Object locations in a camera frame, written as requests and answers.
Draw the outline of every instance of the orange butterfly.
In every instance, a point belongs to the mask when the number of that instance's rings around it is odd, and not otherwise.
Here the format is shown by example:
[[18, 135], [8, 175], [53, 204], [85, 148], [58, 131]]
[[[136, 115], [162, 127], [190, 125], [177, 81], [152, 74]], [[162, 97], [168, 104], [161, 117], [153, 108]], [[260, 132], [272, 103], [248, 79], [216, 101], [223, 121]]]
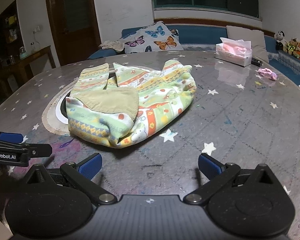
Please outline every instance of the orange butterfly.
[[167, 47], [170, 48], [170, 46], [172, 47], [177, 46], [177, 44], [173, 41], [173, 38], [171, 36], [168, 37], [167, 42], [154, 41], [154, 44], [158, 45], [161, 50], [166, 50]]

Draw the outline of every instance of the wooden trim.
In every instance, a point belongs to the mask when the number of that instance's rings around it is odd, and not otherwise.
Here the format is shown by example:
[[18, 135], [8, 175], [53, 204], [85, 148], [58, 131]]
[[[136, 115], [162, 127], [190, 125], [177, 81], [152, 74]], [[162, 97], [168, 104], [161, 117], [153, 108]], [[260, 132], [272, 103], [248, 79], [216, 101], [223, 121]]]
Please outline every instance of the wooden trim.
[[91, 10], [91, 22], [92, 22], [92, 27], [93, 27], [93, 32], [94, 32], [94, 37], [96, 40], [96, 44], [99, 47], [101, 44], [101, 38], [100, 38], [100, 32], [99, 32], [99, 27], [98, 27], [98, 20], [97, 20], [97, 14], [96, 14], [96, 7], [94, 4], [94, 0], [89, 0], [90, 1], [90, 10]]
[[219, 21], [219, 20], [212, 20], [212, 19], [197, 19], [197, 18], [160, 18], [154, 19], [154, 22], [163, 21], [165, 24], [201, 24], [201, 25], [214, 25], [214, 26], [222, 26], [226, 27], [227, 25], [242, 27], [250, 30], [259, 30], [263, 31], [263, 33], [267, 36], [274, 36], [274, 32], [263, 30], [258, 27], [245, 25], [241, 23], [234, 23], [234, 22], [226, 22], [226, 21]]
[[57, 52], [57, 56], [58, 56], [60, 65], [63, 66], [64, 61], [63, 61], [62, 53], [61, 53], [61, 50], [60, 50], [60, 44], [59, 44], [59, 41], [58, 41], [58, 34], [57, 34], [55, 22], [54, 22], [53, 16], [52, 16], [51, 4], [52, 4], [51, 0], [46, 0], [48, 18], [49, 18], [50, 29], [51, 29], [51, 33], [52, 33], [52, 39], [53, 39], [53, 42], [54, 42], [54, 47], [56, 48], [56, 52]]

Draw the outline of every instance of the black remote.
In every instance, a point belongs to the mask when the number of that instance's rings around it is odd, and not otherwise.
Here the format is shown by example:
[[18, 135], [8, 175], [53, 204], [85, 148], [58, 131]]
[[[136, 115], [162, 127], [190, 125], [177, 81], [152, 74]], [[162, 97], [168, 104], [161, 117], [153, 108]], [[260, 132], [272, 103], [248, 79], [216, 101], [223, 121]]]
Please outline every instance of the black remote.
[[257, 67], [261, 67], [262, 66], [262, 61], [261, 60], [257, 60], [256, 58], [252, 58], [251, 59], [251, 64], [256, 65]]

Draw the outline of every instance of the blue sofa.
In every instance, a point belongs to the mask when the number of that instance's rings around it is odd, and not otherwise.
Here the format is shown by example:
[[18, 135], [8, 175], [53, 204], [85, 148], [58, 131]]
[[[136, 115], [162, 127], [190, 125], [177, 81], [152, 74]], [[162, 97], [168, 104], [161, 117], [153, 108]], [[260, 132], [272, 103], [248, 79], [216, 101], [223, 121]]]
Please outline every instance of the blue sofa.
[[[220, 26], [205, 25], [167, 25], [179, 31], [179, 42], [185, 49], [202, 50], [203, 48], [215, 49], [215, 45], [221, 43], [220, 37], [227, 38], [227, 30]], [[123, 29], [121, 37], [139, 30], [141, 27]], [[287, 53], [275, 49], [275, 38], [266, 36], [266, 50], [268, 52], [269, 64], [286, 75], [296, 85], [300, 85], [300, 60]], [[109, 57], [117, 55], [113, 49], [98, 50], [89, 59]]]

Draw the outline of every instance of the window sill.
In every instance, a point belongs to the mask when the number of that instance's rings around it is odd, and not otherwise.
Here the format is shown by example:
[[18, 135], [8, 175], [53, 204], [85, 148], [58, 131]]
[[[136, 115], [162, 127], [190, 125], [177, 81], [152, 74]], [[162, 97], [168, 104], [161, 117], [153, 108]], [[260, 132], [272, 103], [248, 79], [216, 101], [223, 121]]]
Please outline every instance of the window sill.
[[253, 19], [253, 20], [262, 22], [262, 20], [257, 17], [253, 17], [250, 15], [241, 14], [241, 13], [236, 13], [236, 12], [230, 12], [227, 10], [218, 10], [218, 9], [211, 9], [211, 8], [198, 8], [198, 7], [157, 7], [157, 8], [154, 8], [154, 11], [163, 11], [163, 10], [193, 10], [193, 11], [217, 12], [217, 13], [225, 13], [225, 14], [241, 16], [241, 17], [245, 17], [245, 18], [249, 18], [249, 19]]

